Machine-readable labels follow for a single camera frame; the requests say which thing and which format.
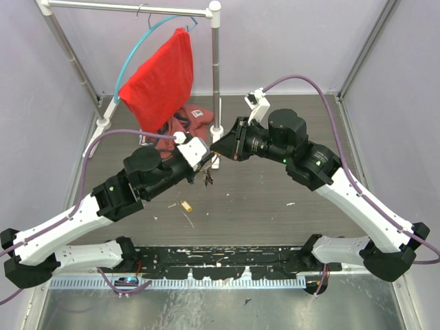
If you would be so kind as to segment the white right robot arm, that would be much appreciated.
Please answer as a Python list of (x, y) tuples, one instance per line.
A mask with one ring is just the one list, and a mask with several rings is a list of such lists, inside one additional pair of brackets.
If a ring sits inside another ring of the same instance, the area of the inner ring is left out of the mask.
[(404, 221), (360, 184), (341, 159), (324, 145), (309, 141), (306, 122), (291, 109), (269, 114), (268, 127), (238, 117), (231, 130), (211, 150), (232, 161), (255, 155), (285, 165), (292, 180), (339, 207), (365, 232), (359, 238), (313, 234), (301, 249), (301, 261), (311, 271), (324, 264), (365, 267), (372, 275), (396, 281), (414, 264), (416, 250), (430, 230), (424, 223)]

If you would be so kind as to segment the keyring with tagged keys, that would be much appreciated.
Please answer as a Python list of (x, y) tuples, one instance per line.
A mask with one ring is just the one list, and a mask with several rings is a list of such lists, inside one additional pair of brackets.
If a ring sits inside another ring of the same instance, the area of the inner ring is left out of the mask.
[(204, 186), (207, 188), (209, 185), (213, 185), (213, 177), (212, 177), (212, 167), (215, 162), (219, 159), (219, 156), (215, 154), (206, 164), (204, 164), (200, 170), (199, 174), (201, 175), (202, 182)]

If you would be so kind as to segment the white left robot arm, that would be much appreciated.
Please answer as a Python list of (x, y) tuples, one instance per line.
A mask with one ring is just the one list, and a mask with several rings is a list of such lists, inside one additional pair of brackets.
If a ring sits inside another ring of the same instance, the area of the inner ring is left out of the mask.
[(36, 287), (62, 272), (107, 268), (131, 272), (138, 253), (130, 238), (119, 236), (102, 244), (75, 245), (75, 239), (113, 224), (143, 209), (145, 201), (178, 184), (193, 182), (195, 175), (214, 153), (176, 148), (162, 159), (158, 150), (144, 146), (124, 159), (124, 168), (96, 186), (77, 206), (36, 226), (1, 233), (1, 246), (8, 254), (3, 263), (5, 277), (19, 289)]

